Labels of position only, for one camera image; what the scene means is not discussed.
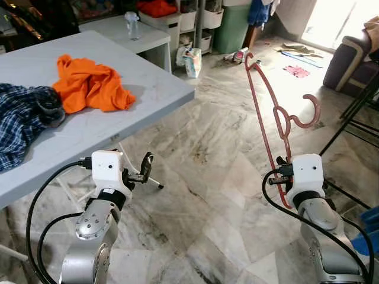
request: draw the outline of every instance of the white table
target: white table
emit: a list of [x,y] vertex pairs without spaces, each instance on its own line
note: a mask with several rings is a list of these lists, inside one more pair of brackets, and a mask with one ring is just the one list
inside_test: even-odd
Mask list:
[[52,86],[58,80],[56,60],[65,53],[115,68],[137,101],[129,111],[86,109],[45,130],[20,166],[0,173],[0,209],[38,189],[63,165],[130,136],[194,98],[192,86],[94,31],[0,55],[0,80]]
[[156,56],[163,56],[163,69],[171,73],[170,35],[161,30],[138,22],[141,37],[138,40],[131,40],[128,36],[124,16],[81,24],[79,29],[80,31],[97,31],[133,53],[156,49]]

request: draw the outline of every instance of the blue cloth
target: blue cloth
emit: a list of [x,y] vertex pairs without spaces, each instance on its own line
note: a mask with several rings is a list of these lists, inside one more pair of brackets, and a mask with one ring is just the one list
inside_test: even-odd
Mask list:
[[33,140],[64,119],[62,103],[53,88],[0,83],[0,172],[21,164]]
[[260,27],[268,21],[268,14],[271,4],[263,5],[262,0],[253,0],[249,10],[249,25]]

